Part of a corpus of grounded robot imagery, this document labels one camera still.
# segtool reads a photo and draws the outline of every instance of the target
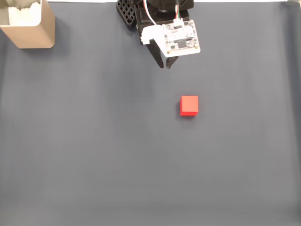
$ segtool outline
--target circuit board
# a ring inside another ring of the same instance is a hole
[[[163,24],[167,53],[180,49],[199,48],[197,30],[193,20],[174,20],[171,24]]]

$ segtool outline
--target table surface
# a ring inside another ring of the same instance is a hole
[[[51,7],[52,49],[0,34],[1,226],[301,224],[297,4],[196,4],[170,70],[114,3]]]

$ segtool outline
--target beige container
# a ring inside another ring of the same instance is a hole
[[[51,48],[54,46],[55,16],[46,0],[40,0],[41,20],[35,26],[10,26],[6,1],[0,0],[0,28],[18,48]]]

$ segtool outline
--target red cube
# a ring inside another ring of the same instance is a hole
[[[198,96],[181,96],[180,115],[195,116],[198,114]]]

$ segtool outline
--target cable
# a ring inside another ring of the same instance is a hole
[[[178,19],[178,5],[175,6],[175,18]]]
[[[149,10],[147,8],[147,3],[146,3],[146,0],[143,0],[143,4],[144,4],[144,8],[145,8],[145,11],[146,11],[146,14],[147,16],[149,17],[149,19],[153,22],[154,25],[157,25],[156,22],[153,20],[153,18],[151,17],[150,13],[149,13]]]
[[[175,1],[175,18],[176,19],[180,19],[181,18],[181,16],[180,16],[180,3],[179,3],[179,0]]]

